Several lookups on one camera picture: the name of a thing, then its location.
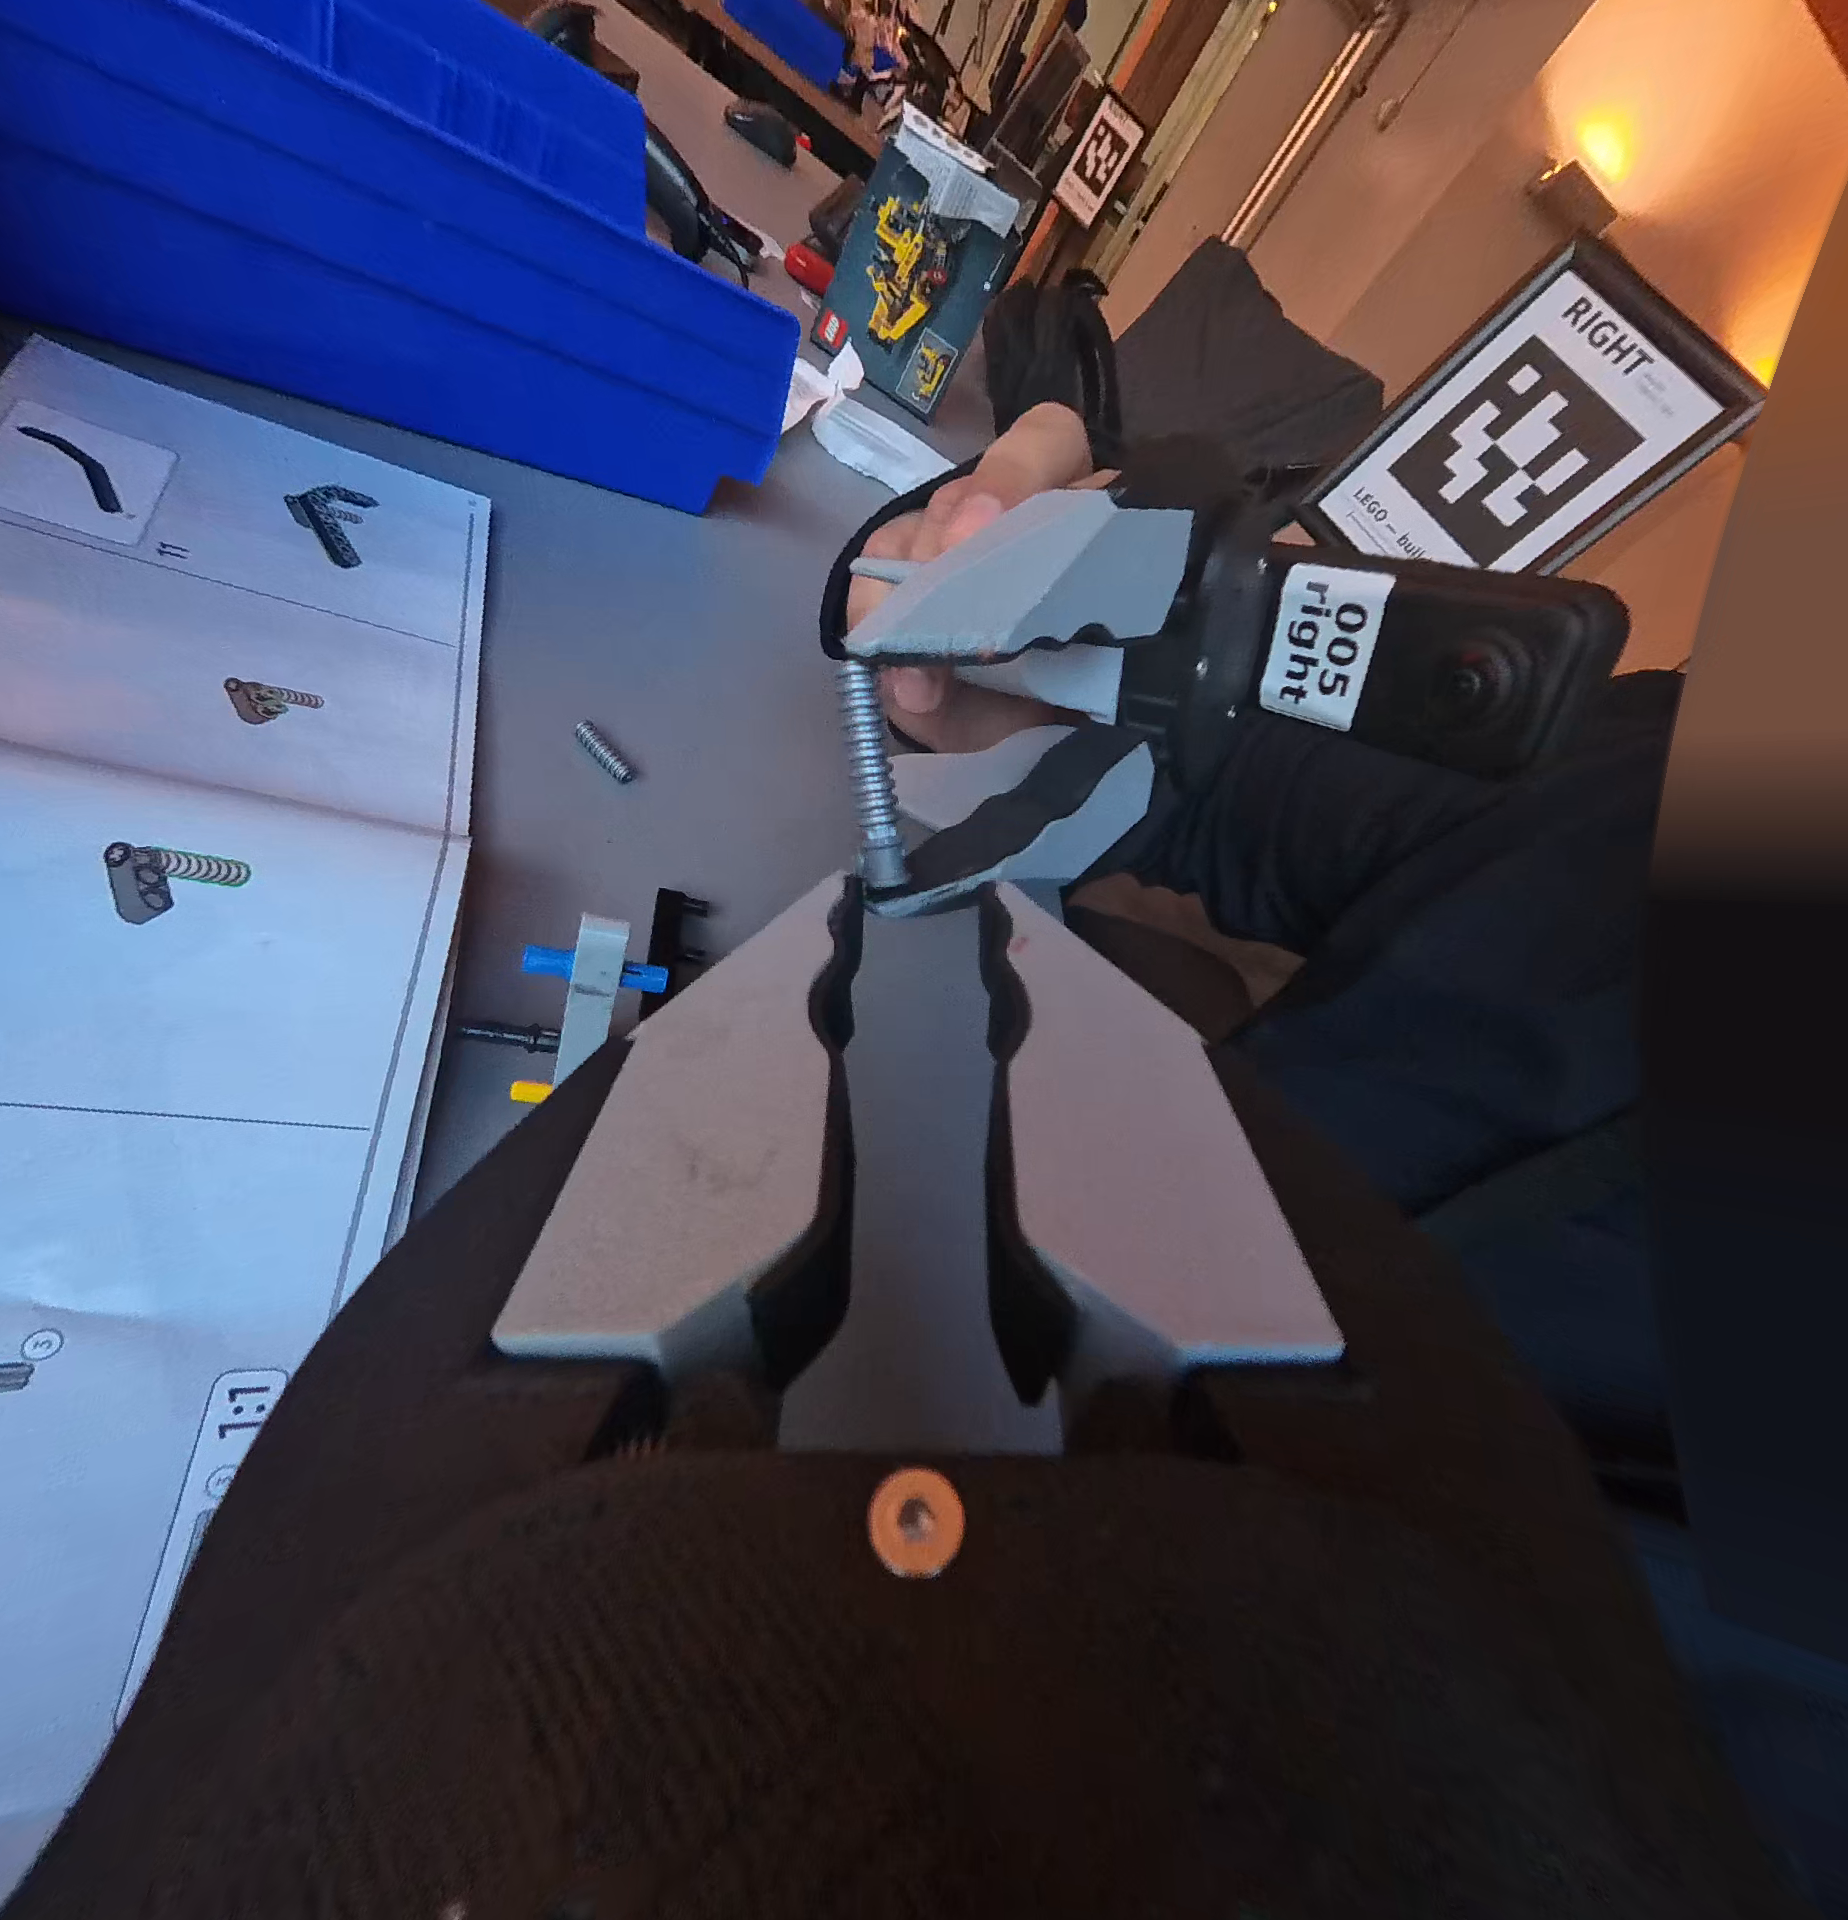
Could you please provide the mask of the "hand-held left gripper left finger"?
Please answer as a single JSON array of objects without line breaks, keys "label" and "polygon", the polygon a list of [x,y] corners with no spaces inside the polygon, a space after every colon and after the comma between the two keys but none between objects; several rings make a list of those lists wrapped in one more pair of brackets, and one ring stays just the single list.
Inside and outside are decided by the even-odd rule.
[{"label": "hand-held left gripper left finger", "polygon": [[864,887],[826,877],[625,1044],[490,1328],[522,1361],[788,1386],[849,1308],[841,1054]]}]

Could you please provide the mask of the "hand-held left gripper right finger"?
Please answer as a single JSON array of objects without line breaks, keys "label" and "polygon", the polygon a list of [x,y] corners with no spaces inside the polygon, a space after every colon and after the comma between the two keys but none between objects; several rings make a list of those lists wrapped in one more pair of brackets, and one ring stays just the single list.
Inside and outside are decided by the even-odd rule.
[{"label": "hand-held left gripper right finger", "polygon": [[982,984],[986,1308],[1013,1394],[1340,1364],[1198,1032],[1011,883],[982,891]]}]

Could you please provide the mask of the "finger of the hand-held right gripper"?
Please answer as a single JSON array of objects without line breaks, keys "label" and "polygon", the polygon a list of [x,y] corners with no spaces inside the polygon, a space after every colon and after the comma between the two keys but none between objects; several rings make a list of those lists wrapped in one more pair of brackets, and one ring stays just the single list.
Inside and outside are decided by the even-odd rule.
[{"label": "finger of the hand-held right gripper", "polygon": [[870,908],[937,914],[998,880],[1078,880],[1145,821],[1152,771],[1150,747],[1126,730],[1024,730],[982,753],[897,757],[895,808],[925,835],[907,880],[874,889]]},{"label": "finger of the hand-held right gripper", "polygon": [[1190,510],[1042,492],[911,564],[841,636],[867,668],[939,665],[962,683],[1116,719],[1122,651],[1158,636],[1191,549]]}]

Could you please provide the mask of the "grey worm gear axle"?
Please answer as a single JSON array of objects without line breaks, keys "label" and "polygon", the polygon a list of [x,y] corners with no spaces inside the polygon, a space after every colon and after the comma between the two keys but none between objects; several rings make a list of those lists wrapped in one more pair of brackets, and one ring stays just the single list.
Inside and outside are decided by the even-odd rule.
[{"label": "grey worm gear axle", "polygon": [[854,659],[836,665],[845,773],[854,810],[858,872],[867,894],[892,895],[908,885],[907,846],[895,818],[888,724],[878,686]]}]

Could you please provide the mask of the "person's right forearm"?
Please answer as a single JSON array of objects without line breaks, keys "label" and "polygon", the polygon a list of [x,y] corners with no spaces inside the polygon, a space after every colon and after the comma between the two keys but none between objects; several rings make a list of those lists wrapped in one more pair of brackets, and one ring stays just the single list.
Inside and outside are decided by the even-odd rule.
[{"label": "person's right forearm", "polygon": [[1623,993],[1685,671],[1616,675],[1560,757],[1507,779],[1250,722],[1204,795],[1150,816],[1073,887],[1196,899],[1323,974],[1560,1001]]}]

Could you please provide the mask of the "grey lego beam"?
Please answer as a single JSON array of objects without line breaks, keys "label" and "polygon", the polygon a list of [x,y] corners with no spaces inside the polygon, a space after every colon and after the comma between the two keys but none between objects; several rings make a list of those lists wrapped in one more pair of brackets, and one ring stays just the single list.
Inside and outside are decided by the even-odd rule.
[{"label": "grey lego beam", "polygon": [[565,954],[565,1005],[550,1085],[564,1085],[609,1040],[623,984],[630,925],[609,914],[580,914]]}]

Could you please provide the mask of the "blue lego pin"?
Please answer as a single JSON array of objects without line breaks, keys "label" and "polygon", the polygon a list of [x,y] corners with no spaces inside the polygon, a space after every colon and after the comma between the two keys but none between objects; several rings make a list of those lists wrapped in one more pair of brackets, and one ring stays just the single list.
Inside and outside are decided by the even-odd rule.
[{"label": "blue lego pin", "polygon": [[[670,986],[670,973],[665,967],[654,965],[631,965],[620,963],[612,965],[609,954],[599,963],[601,973],[609,973],[617,986],[614,989],[630,989],[640,995],[665,995]],[[522,948],[521,971],[542,977],[556,977],[564,981],[577,981],[578,974],[578,951],[575,948],[540,948],[527,945]]]}]

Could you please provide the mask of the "yellow and dark lego box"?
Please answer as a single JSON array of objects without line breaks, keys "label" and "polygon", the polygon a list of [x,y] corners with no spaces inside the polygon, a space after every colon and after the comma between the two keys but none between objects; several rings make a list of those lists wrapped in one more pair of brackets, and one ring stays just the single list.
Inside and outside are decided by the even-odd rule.
[{"label": "yellow and dark lego box", "polygon": [[841,235],[811,350],[822,360],[852,354],[866,386],[932,419],[1008,283],[1036,201],[1013,160],[982,156],[902,105]]}]

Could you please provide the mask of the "lego instruction booklet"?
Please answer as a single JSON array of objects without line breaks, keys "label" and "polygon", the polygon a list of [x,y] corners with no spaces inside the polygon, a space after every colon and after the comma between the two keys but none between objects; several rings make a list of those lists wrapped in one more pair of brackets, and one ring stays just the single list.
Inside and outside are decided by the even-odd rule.
[{"label": "lego instruction booklet", "polygon": [[488,531],[45,338],[0,367],[0,1838],[77,1796],[402,1225]]}]

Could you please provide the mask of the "person's right hand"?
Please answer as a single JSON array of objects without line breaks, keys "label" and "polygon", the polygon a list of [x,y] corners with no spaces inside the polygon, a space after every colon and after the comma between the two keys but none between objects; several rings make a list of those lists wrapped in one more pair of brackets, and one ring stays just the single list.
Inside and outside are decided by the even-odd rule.
[{"label": "person's right hand", "polygon": [[[1083,419],[1067,408],[1042,403],[998,435],[971,474],[944,477],[922,510],[870,531],[861,559],[928,564],[1037,492],[1103,491],[1116,477],[1116,467],[1097,465]],[[907,753],[974,755],[1013,733],[1078,726],[1089,718],[1079,709],[964,683],[939,665],[878,671],[878,701],[889,733]]]}]

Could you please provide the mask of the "white plastic bag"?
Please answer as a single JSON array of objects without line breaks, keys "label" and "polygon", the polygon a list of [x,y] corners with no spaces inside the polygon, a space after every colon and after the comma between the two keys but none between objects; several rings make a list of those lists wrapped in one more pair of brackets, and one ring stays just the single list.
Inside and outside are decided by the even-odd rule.
[{"label": "white plastic bag", "polygon": [[858,471],[889,492],[911,492],[944,477],[954,461],[895,419],[866,408],[858,392],[866,373],[847,344],[829,365],[794,357],[783,416],[783,438],[807,424],[810,438],[839,467]]}]

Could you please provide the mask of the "black and white marker sign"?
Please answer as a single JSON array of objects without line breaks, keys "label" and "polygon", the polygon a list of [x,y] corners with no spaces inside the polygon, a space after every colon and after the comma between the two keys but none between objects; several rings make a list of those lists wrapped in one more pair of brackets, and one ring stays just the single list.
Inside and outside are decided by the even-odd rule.
[{"label": "black and white marker sign", "polygon": [[1061,159],[1051,188],[1076,227],[1092,227],[1122,175],[1139,156],[1149,128],[1122,97],[1105,86]]}]

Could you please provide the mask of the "blue plastic storage bin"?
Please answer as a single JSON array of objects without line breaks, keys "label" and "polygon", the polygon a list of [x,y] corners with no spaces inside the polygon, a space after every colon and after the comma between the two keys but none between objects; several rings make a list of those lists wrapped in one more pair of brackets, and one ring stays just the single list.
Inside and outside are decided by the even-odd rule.
[{"label": "blue plastic storage bin", "polygon": [[673,510],[763,479],[791,313],[293,63],[234,78],[0,28],[0,308]]},{"label": "blue plastic storage bin", "polygon": [[819,2],[725,2],[721,11],[775,59],[816,88],[839,80],[845,34]]},{"label": "blue plastic storage bin", "polygon": [[0,28],[114,80],[247,105],[238,54],[293,63],[644,235],[637,97],[479,2],[0,5]]}]

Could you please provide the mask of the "wall lamp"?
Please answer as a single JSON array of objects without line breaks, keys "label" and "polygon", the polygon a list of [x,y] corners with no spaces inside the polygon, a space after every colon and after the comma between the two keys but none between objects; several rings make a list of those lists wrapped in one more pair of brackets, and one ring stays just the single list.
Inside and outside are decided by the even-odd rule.
[{"label": "wall lamp", "polygon": [[1574,237],[1601,237],[1619,219],[1609,188],[1630,171],[1630,126],[1596,113],[1567,128],[1556,156],[1524,187],[1524,199],[1549,227]]}]

